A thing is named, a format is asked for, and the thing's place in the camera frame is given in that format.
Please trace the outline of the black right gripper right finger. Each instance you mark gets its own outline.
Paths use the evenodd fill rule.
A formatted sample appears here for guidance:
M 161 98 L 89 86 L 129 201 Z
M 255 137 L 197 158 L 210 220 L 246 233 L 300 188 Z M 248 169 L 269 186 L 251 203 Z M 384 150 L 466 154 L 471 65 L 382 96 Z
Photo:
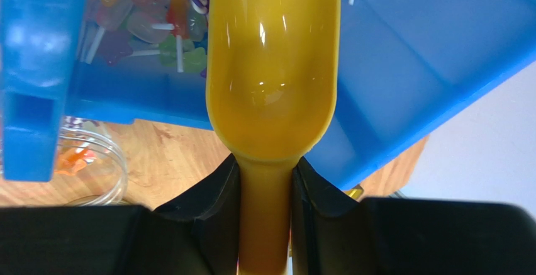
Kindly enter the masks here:
M 534 274 L 535 220 L 502 203 L 356 201 L 301 160 L 293 171 L 295 274 Z

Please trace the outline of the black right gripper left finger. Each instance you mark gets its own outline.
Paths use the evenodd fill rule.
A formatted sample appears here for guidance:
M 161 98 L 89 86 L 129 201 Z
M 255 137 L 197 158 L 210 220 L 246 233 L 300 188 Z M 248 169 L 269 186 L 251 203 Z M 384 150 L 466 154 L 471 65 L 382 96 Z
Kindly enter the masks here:
M 3 208 L 2 274 L 235 274 L 240 173 L 228 156 L 151 210 L 142 205 Z

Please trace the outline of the yellow plastic scoop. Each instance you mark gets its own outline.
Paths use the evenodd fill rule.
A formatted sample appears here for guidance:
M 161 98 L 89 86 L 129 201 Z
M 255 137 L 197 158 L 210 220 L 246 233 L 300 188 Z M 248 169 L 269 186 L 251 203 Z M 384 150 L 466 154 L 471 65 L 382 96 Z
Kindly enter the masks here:
M 285 274 L 292 171 L 337 98 L 341 0 L 210 0 L 206 104 L 241 184 L 238 272 Z

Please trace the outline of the blue plastic candy bin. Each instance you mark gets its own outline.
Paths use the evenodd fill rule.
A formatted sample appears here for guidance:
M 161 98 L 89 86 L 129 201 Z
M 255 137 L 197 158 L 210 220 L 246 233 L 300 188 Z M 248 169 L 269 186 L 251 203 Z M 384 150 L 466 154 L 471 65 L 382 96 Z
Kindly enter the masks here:
M 51 179 L 65 116 L 210 129 L 201 74 L 86 63 L 98 0 L 1 0 L 3 175 Z M 535 60 L 535 0 L 342 0 L 333 120 L 306 156 L 361 182 Z

